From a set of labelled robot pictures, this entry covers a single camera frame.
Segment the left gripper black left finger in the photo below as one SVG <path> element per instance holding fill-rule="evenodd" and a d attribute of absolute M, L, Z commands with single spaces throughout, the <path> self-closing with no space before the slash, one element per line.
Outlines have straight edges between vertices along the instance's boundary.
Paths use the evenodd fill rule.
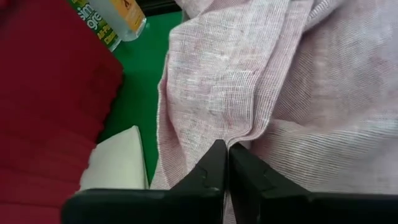
<path fill-rule="evenodd" d="M 62 224 L 222 224 L 226 177 L 219 139 L 171 189 L 84 190 L 64 203 Z"/>

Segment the pale pink garment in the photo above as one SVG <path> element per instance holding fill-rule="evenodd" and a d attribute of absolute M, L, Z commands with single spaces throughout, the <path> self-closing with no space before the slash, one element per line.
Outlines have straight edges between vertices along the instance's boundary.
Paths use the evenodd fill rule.
<path fill-rule="evenodd" d="M 222 139 L 307 190 L 398 194 L 398 0 L 175 0 L 152 189 Z"/>

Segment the spray bottle with white trigger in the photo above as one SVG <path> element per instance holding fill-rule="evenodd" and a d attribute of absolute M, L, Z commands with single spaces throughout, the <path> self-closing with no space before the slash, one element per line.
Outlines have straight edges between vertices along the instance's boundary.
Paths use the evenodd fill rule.
<path fill-rule="evenodd" d="M 121 39 L 101 15 L 92 8 L 88 0 L 67 1 L 99 40 L 113 52 L 120 44 Z"/>

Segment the red plastic laundry basket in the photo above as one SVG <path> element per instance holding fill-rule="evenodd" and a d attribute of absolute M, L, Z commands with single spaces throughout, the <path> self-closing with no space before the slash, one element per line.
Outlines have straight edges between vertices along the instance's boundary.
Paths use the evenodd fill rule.
<path fill-rule="evenodd" d="M 0 0 L 0 224 L 60 224 L 122 74 L 67 0 Z"/>

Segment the white printed tote bag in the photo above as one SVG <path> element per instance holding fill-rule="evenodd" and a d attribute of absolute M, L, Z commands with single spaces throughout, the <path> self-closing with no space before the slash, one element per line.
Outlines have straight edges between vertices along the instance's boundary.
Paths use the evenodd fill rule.
<path fill-rule="evenodd" d="M 149 188 L 141 135 L 132 126 L 99 143 L 91 152 L 80 189 Z"/>

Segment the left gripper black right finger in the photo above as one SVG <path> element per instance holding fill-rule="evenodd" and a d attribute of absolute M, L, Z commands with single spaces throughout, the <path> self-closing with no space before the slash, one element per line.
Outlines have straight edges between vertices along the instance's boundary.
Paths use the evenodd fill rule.
<path fill-rule="evenodd" d="M 398 224 L 398 195 L 311 192 L 240 144 L 229 174 L 236 224 Z"/>

